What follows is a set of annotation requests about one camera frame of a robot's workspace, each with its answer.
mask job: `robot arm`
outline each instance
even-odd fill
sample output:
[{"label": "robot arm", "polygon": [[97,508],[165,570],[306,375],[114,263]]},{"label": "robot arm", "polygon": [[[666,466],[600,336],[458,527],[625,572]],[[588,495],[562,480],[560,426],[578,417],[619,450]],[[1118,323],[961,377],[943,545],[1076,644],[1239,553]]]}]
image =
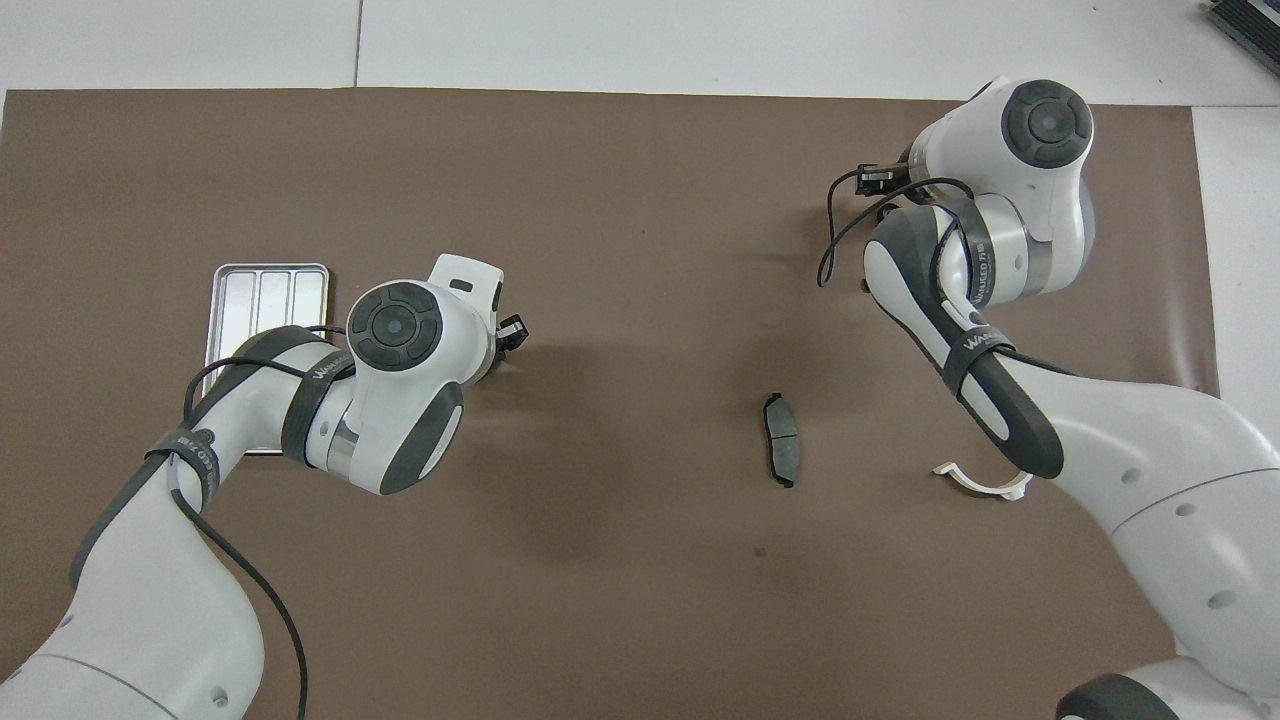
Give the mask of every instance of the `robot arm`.
[{"label": "robot arm", "polygon": [[1187,656],[1084,685],[1059,716],[1265,719],[1280,708],[1280,455],[1213,397],[1057,370],[979,311],[1079,273],[1091,143],[1074,92],[997,79],[927,128],[905,167],[864,173],[878,183],[864,193],[938,176],[974,191],[932,186],[924,205],[884,217],[867,284],[1001,452],[1102,525]]},{"label": "robot arm", "polygon": [[356,302],[351,352],[297,327],[246,342],[237,356],[250,360],[223,372],[91,529],[72,605],[0,685],[0,717],[243,716],[262,675],[257,619],[170,493],[202,511],[253,447],[379,495],[417,483],[458,427],[462,387],[527,334],[518,319],[498,327],[500,286],[502,270],[443,255],[428,282]]}]

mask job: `brown table mat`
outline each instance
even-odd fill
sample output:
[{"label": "brown table mat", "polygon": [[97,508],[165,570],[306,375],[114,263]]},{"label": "brown table mat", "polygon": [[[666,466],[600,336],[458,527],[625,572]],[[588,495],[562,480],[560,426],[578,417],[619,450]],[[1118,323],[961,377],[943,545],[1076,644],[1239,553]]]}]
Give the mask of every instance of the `brown table mat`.
[{"label": "brown table mat", "polygon": [[[335,319],[440,252],[507,272],[532,337],[428,482],[279,457],[209,519],[284,596],[308,716],[1048,716],[1172,652],[1093,521],[1011,477],[858,292],[814,286],[827,184],[952,104],[445,90],[10,92],[0,138],[0,676],[200,368],[210,278],[320,261]],[[1190,111],[1094,108],[1080,279],[988,316],[1084,374],[1216,392]],[[845,213],[865,205],[841,202]],[[783,392],[796,488],[768,474]],[[256,588],[266,675],[292,652]]]}]

